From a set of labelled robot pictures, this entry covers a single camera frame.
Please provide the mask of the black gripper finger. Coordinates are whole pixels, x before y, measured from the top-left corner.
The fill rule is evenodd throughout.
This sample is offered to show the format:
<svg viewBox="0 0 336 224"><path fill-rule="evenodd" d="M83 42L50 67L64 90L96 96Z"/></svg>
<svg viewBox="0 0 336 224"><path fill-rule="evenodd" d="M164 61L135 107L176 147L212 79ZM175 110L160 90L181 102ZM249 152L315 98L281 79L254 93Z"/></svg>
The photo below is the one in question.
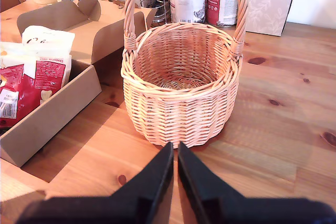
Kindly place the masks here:
<svg viewBox="0 0 336 224"><path fill-rule="evenodd" d="M112 223L155 223L173 177L173 144L155 157L113 195Z"/></svg>
<svg viewBox="0 0 336 224"><path fill-rule="evenodd" d="M245 197L215 175L184 143L178 173L198 223L243 223Z"/></svg>

